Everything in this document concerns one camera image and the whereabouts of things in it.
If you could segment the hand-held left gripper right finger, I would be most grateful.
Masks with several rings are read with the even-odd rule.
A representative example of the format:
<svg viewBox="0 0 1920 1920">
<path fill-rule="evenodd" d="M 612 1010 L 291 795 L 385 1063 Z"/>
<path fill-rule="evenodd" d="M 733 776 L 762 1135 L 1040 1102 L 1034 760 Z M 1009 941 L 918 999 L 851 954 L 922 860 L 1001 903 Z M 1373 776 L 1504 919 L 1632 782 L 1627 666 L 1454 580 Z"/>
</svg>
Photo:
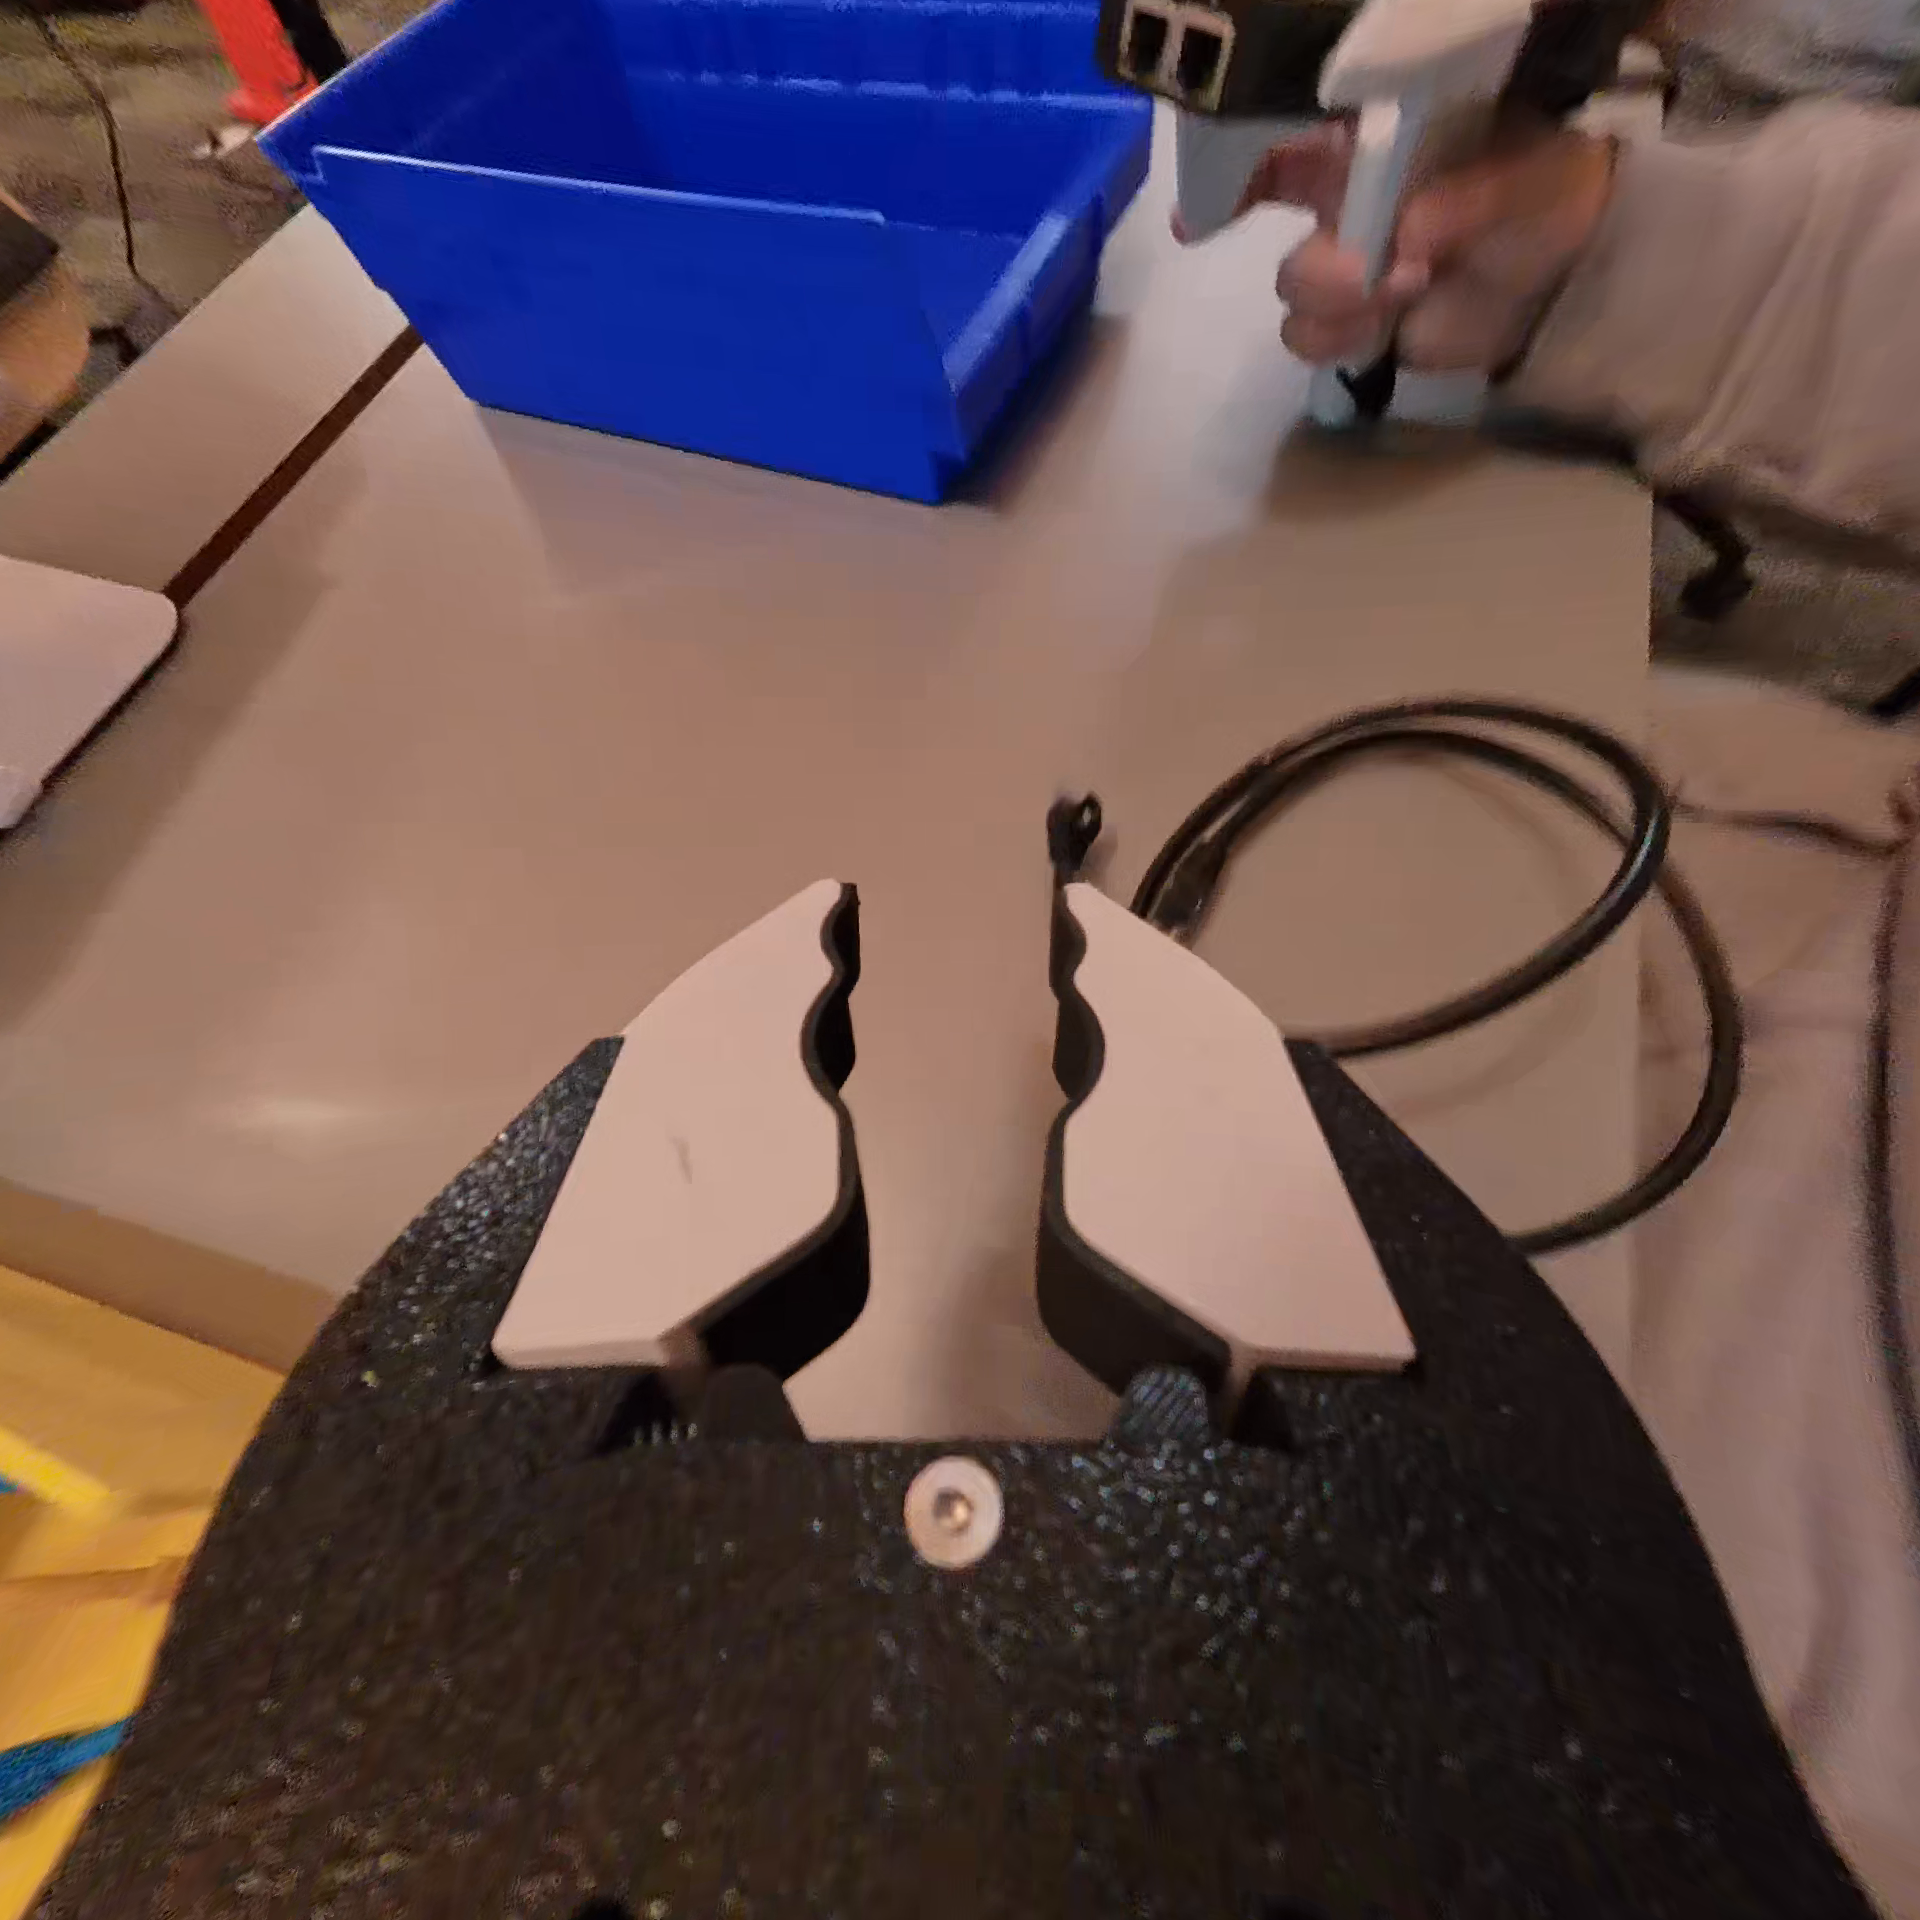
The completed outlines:
<svg viewBox="0 0 1920 1920">
<path fill-rule="evenodd" d="M 1209 1395 L 1269 1366 L 1405 1372 L 1413 1333 L 1270 1016 L 1084 880 L 1054 896 L 1046 978 L 1052 1341 L 1117 1395 L 1149 1368 Z"/>
</svg>

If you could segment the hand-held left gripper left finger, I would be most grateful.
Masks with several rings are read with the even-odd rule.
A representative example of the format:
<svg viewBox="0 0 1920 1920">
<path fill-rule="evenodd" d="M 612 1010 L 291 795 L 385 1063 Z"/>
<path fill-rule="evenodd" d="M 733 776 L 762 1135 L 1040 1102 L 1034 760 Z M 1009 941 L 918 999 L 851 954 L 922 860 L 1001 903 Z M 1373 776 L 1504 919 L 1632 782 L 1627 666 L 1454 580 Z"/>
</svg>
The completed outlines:
<svg viewBox="0 0 1920 1920">
<path fill-rule="evenodd" d="M 854 982 L 858 888 L 816 880 L 626 1022 L 491 1334 L 502 1366 L 795 1374 L 858 1320 Z"/>
</svg>

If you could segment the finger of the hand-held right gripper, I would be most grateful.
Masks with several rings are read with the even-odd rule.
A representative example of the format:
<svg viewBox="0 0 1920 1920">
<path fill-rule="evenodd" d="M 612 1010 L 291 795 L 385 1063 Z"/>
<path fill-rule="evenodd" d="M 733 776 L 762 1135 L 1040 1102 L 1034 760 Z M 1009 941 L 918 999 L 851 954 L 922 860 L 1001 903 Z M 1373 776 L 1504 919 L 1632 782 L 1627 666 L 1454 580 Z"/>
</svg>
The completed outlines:
<svg viewBox="0 0 1920 1920">
<path fill-rule="evenodd" d="M 1240 220 L 1250 180 L 1280 143 L 1309 133 L 1316 114 L 1173 114 L 1173 226 L 1181 244 L 1204 244 Z"/>
<path fill-rule="evenodd" d="M 1513 72 L 1532 13 L 1532 2 L 1364 2 L 1322 63 L 1316 102 L 1490 102 Z"/>
</svg>

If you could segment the black network splitter box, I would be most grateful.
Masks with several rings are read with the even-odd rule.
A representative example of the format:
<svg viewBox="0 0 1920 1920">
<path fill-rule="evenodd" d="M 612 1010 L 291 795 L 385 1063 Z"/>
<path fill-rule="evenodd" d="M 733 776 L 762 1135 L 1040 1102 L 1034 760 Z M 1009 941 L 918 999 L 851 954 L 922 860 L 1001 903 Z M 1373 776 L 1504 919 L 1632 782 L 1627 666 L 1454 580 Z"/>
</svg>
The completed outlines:
<svg viewBox="0 0 1920 1920">
<path fill-rule="evenodd" d="M 1204 117 L 1314 118 L 1322 68 L 1360 2 L 1101 2 L 1107 80 Z"/>
</svg>

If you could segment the blue plastic bin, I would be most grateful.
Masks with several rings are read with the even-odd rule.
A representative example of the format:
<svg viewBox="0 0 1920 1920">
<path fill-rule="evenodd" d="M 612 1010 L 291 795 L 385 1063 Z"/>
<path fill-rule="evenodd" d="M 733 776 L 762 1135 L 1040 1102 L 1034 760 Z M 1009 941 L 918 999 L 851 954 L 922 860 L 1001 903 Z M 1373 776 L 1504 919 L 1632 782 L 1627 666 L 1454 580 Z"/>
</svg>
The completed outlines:
<svg viewBox="0 0 1920 1920">
<path fill-rule="evenodd" d="M 1089 319 L 1152 108 L 1091 5 L 435 5 L 261 139 L 459 390 L 944 503 Z"/>
</svg>

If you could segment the yellow plastic bin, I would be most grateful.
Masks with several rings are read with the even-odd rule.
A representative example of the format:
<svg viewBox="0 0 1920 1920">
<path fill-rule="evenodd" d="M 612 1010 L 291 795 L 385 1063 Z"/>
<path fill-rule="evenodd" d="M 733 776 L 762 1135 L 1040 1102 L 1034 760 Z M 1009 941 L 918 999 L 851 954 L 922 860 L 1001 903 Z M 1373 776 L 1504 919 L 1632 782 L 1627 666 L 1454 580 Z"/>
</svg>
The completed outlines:
<svg viewBox="0 0 1920 1920">
<path fill-rule="evenodd" d="M 283 1372 L 2 1270 L 2 1916 L 100 1797 Z"/>
</svg>

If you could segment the person's right forearm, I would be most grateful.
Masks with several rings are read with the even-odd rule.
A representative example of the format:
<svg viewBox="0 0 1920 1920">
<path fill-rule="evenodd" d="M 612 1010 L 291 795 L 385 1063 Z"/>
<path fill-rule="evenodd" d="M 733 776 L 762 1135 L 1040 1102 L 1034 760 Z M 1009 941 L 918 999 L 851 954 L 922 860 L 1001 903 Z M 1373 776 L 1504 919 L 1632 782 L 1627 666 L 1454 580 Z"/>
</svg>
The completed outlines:
<svg viewBox="0 0 1920 1920">
<path fill-rule="evenodd" d="M 1916 564 L 1916 109 L 1800 102 L 1624 143 L 1504 394 L 1668 490 Z"/>
</svg>

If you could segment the person's right hand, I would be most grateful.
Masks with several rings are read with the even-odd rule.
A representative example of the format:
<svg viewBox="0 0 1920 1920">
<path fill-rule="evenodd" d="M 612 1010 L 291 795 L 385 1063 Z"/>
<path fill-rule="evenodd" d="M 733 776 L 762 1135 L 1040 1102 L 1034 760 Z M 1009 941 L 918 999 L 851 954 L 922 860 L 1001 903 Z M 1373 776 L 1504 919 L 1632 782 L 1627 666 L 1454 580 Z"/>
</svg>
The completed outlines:
<svg viewBox="0 0 1920 1920">
<path fill-rule="evenodd" d="M 1498 378 L 1596 237 L 1618 146 L 1584 127 L 1507 130 L 1480 155 L 1416 184 L 1379 279 L 1337 243 L 1354 130 L 1331 124 L 1261 155 L 1235 212 L 1313 215 L 1277 271 L 1283 343 L 1309 367 L 1360 367 L 1394 344 L 1405 367 Z"/>
</svg>

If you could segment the person's beige sweater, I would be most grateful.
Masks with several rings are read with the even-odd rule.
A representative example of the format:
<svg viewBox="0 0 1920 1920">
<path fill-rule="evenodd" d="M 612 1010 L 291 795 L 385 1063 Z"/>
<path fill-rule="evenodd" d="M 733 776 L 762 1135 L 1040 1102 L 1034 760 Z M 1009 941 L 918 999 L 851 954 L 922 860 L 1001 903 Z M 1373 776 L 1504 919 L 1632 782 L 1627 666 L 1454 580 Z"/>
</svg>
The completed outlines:
<svg viewBox="0 0 1920 1920">
<path fill-rule="evenodd" d="M 1916 1916 L 1916 727 L 1685 668 L 1651 716 L 1745 1080 L 1637 1232 L 1630 1391 L 1814 1807 Z"/>
</svg>

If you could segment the red clamp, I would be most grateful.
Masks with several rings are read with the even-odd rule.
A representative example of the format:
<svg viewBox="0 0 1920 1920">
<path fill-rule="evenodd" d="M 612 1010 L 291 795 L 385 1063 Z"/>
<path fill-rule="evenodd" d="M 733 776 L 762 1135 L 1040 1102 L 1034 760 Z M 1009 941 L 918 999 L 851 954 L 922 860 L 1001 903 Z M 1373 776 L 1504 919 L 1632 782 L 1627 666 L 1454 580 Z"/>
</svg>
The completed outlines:
<svg viewBox="0 0 1920 1920">
<path fill-rule="evenodd" d="M 195 2 L 227 72 L 227 114 L 261 130 L 296 109 L 325 80 L 316 60 L 339 47 L 309 5 Z"/>
</svg>

